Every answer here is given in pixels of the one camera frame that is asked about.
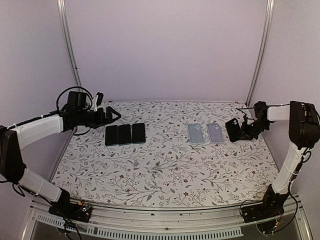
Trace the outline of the black silicone phone case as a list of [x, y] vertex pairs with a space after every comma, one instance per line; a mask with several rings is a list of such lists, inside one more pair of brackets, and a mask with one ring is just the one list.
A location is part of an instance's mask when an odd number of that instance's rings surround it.
[[225, 123], [225, 128], [231, 143], [240, 139], [241, 127], [236, 118], [233, 118]]

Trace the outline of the lilac silicone phone case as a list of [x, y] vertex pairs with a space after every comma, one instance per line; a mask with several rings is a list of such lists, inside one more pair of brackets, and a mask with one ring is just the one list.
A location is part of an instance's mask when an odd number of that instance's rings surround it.
[[221, 127], [218, 123], [208, 123], [206, 127], [209, 140], [212, 144], [221, 144], [224, 142]]

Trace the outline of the light blue silicone phone case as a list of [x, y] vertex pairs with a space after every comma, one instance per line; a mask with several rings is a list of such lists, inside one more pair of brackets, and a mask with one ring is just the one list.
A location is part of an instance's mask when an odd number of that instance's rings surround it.
[[188, 124], [188, 135], [189, 135], [189, 142], [191, 144], [203, 144], [205, 142], [202, 132], [202, 127], [198, 123], [191, 123]]

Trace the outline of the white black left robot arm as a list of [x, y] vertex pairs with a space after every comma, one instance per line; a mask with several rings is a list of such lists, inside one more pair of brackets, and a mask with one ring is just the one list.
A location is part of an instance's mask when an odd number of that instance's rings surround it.
[[102, 107], [103, 93], [91, 94], [80, 86], [63, 90], [48, 114], [0, 127], [0, 175], [13, 184], [40, 197], [63, 216], [74, 213], [67, 190], [51, 183], [49, 173], [58, 163], [59, 150], [67, 134], [79, 127], [87, 130], [116, 122], [122, 116], [111, 106]]

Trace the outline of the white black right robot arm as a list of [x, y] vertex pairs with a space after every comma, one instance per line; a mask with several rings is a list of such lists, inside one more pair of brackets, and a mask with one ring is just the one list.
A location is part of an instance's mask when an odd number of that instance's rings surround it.
[[264, 101], [256, 102], [252, 109], [256, 120], [244, 124], [242, 133], [256, 138], [263, 131], [270, 129], [275, 122], [288, 122], [289, 146], [278, 176], [267, 188], [258, 213], [262, 218], [269, 218], [282, 208], [291, 194], [292, 184], [297, 178], [306, 156], [320, 140], [320, 115], [312, 103], [290, 101], [287, 104], [267, 105]]

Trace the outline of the aluminium right rear frame post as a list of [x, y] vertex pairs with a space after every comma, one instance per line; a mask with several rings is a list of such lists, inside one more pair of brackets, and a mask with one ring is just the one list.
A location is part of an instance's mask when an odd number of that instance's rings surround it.
[[262, 28], [262, 35], [261, 35], [258, 55], [257, 55], [257, 59], [256, 59], [256, 63], [255, 63], [255, 67], [252, 75], [251, 84], [250, 84], [249, 91], [245, 101], [245, 105], [247, 107], [249, 107], [252, 104], [253, 98], [256, 92], [256, 88], [258, 85], [261, 69], [263, 66], [264, 56], [265, 56], [265, 52], [268, 44], [268, 38], [269, 38], [271, 26], [272, 26], [274, 5], [275, 5], [274, 0], [266, 1], [264, 23]]

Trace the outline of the aluminium frame post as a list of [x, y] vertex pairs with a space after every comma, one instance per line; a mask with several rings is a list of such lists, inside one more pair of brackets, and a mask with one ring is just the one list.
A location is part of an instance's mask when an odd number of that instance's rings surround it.
[[61, 24], [62, 35], [64, 38], [64, 43], [66, 47], [67, 57], [71, 68], [71, 73], [74, 81], [74, 86], [78, 87], [79, 92], [85, 93], [83, 90], [82, 81], [79, 74], [79, 68], [76, 60], [76, 56], [73, 49], [72, 38], [68, 23], [67, 9], [66, 9], [66, 1], [65, 0], [57, 0], [57, 10], [58, 16]]
[[251, 84], [250, 84], [249, 91], [245, 101], [245, 105], [247, 107], [249, 107], [252, 104], [253, 98], [256, 92], [256, 88], [258, 85], [261, 69], [263, 66], [264, 56], [265, 56], [265, 52], [268, 44], [268, 38], [269, 38], [271, 26], [272, 26], [274, 5], [275, 5], [274, 0], [266, 1], [264, 23], [262, 28], [262, 35], [261, 35], [258, 55], [257, 55], [257, 59], [256, 59], [256, 63], [255, 63], [255, 67], [252, 75]]

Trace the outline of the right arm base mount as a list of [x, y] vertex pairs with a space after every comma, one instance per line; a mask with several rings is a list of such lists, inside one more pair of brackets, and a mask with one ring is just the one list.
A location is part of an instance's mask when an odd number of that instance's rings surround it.
[[241, 206], [239, 213], [243, 217], [245, 223], [280, 216], [285, 212], [284, 203], [288, 197], [289, 192], [285, 194], [276, 193], [270, 184], [263, 195], [261, 203]]

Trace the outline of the aluminium front rail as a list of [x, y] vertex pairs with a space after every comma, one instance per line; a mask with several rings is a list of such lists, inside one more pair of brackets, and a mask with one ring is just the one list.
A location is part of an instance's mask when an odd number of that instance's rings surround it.
[[22, 233], [24, 240], [313, 240], [298, 197], [284, 204], [284, 214], [247, 221], [241, 208], [256, 203], [191, 208], [151, 208], [93, 204], [88, 222], [74, 227], [49, 213], [49, 205], [31, 202]]

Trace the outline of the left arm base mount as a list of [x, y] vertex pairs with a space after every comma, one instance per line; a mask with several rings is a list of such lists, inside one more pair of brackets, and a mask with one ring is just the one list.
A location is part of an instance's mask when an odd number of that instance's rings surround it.
[[57, 202], [51, 202], [48, 212], [51, 215], [88, 223], [92, 215], [92, 206], [83, 200], [71, 202], [70, 194], [62, 192]]

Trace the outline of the aluminium left rear frame post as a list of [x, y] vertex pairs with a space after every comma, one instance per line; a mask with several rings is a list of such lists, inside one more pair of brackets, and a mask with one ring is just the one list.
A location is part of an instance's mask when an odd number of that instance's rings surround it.
[[57, 10], [58, 16], [61, 24], [62, 35], [64, 38], [64, 43], [66, 47], [67, 57], [71, 68], [71, 73], [74, 81], [74, 86], [78, 87], [79, 92], [85, 93], [83, 90], [82, 81], [79, 74], [79, 68], [76, 60], [76, 56], [73, 49], [72, 38], [68, 23], [67, 9], [66, 9], [66, 1], [65, 0], [57, 0]]

